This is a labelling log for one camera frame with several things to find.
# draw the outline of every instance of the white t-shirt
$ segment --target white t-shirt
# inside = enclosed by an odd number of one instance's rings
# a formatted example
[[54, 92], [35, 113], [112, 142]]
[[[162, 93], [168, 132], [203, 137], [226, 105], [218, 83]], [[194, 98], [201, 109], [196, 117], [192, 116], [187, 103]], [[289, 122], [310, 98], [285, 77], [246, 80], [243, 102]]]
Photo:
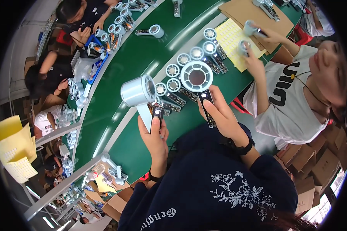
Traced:
[[303, 94], [304, 85], [311, 75], [309, 57], [317, 48], [302, 45], [293, 63], [287, 65], [269, 62], [265, 66], [268, 109], [257, 115], [257, 91], [253, 82], [243, 98], [244, 108], [254, 117], [256, 131], [279, 137], [291, 144], [311, 142], [327, 125], [316, 118]]
[[54, 116], [54, 119], [56, 120], [60, 117], [61, 110], [62, 110], [62, 105], [55, 105], [36, 115], [35, 126], [42, 131], [43, 136], [45, 136], [46, 134], [50, 132], [54, 132], [54, 129], [51, 127], [51, 124], [48, 120], [48, 112], [50, 112]]
[[315, 10], [316, 10], [316, 16], [318, 17], [324, 30], [321, 31], [316, 29], [315, 21], [313, 20], [312, 13], [304, 14], [303, 16], [305, 17], [305, 20], [306, 20], [306, 27], [307, 27], [308, 33], [312, 37], [318, 37], [318, 36], [329, 37], [333, 35], [335, 31], [332, 25], [330, 24], [330, 22], [328, 21], [328, 19], [326, 18], [326, 16], [324, 15], [324, 13], [318, 7], [315, 7]]
[[[98, 215], [100, 219], [102, 219], [100, 213], [95, 212], [95, 214]], [[98, 220], [100, 220], [100, 219], [97, 219], [96, 217], [94, 217], [94, 215], [89, 214], [89, 213], [84, 213], [82, 215], [82, 217], [86, 217], [89, 220], [89, 223], [91, 223], [91, 224], [93, 224], [93, 223], [97, 222]]]

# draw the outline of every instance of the plastic bag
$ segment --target plastic bag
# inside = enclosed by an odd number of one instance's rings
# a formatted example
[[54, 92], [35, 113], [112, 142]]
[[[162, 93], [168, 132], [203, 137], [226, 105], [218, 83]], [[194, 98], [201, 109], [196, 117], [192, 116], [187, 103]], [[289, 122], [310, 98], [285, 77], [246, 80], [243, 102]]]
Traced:
[[73, 79], [74, 82], [80, 82], [82, 79], [88, 81], [90, 76], [93, 75], [93, 66], [99, 61], [100, 58], [79, 58], [75, 65], [75, 77]]

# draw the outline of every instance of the floor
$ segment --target floor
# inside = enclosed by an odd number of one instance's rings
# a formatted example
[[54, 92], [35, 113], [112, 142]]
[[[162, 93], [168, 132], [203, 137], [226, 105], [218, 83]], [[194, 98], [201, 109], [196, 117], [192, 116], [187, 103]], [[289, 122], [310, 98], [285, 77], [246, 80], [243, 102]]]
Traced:
[[235, 117], [238, 119], [238, 122], [247, 126], [252, 132], [253, 141], [256, 143], [255, 148], [261, 155], [275, 155], [278, 152], [275, 146], [274, 137], [266, 136], [255, 131], [254, 119], [251, 115], [240, 113], [232, 106], [230, 106], [230, 108], [234, 112]]

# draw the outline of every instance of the yellow sticker sheet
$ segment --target yellow sticker sheet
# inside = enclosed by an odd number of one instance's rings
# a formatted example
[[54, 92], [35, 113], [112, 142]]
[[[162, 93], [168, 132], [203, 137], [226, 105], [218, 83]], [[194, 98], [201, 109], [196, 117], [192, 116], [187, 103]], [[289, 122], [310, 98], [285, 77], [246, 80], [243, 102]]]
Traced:
[[217, 32], [217, 41], [222, 46], [223, 50], [232, 61], [234, 66], [238, 68], [240, 72], [247, 69], [244, 58], [238, 52], [239, 42], [245, 40], [250, 43], [250, 47], [257, 58], [260, 58], [266, 49], [260, 51], [256, 44], [243, 33], [243, 30], [232, 20], [228, 19], [223, 24], [219, 25], [215, 31]]

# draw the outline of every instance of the black wristband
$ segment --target black wristband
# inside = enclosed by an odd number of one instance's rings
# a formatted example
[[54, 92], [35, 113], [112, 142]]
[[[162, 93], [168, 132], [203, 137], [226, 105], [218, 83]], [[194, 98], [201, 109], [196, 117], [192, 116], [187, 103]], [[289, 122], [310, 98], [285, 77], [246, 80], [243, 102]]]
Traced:
[[154, 182], [158, 182], [158, 180], [160, 180], [162, 177], [154, 177], [152, 176], [152, 173], [150, 173], [150, 169], [149, 169], [149, 180], [154, 181]]

